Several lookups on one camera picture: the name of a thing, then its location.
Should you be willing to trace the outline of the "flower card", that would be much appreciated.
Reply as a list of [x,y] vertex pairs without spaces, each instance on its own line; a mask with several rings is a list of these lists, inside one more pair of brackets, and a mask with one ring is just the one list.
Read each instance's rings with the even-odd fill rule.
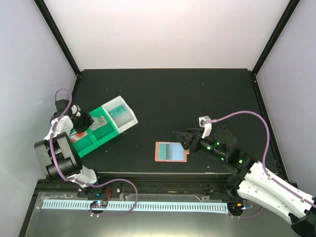
[[104,116],[100,116],[100,117],[92,117],[93,119],[93,123],[90,126],[90,129],[92,131],[97,130],[105,125],[107,125],[108,121]]

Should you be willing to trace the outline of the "pink leather card holder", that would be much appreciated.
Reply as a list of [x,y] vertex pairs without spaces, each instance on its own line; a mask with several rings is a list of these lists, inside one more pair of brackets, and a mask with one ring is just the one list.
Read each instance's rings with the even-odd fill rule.
[[156,162],[187,162],[189,150],[184,150],[177,142],[156,142],[155,161]]

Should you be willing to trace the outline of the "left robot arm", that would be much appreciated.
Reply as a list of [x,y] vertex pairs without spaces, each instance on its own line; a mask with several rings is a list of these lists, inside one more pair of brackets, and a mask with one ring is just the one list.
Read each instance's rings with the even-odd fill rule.
[[72,131],[85,132],[94,123],[92,117],[71,100],[56,100],[55,107],[48,134],[34,144],[46,178],[74,182],[81,188],[88,187],[95,197],[101,197],[106,191],[105,183],[98,180],[93,169],[83,166],[70,139]]

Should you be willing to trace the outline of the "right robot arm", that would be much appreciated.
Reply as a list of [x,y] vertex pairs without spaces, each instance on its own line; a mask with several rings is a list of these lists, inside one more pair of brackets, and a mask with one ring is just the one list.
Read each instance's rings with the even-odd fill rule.
[[316,198],[264,169],[260,161],[237,147],[229,130],[218,129],[213,136],[203,136],[201,129],[176,135],[185,150],[203,151],[231,173],[224,187],[228,198],[239,196],[259,204],[289,223],[301,237],[316,235]]

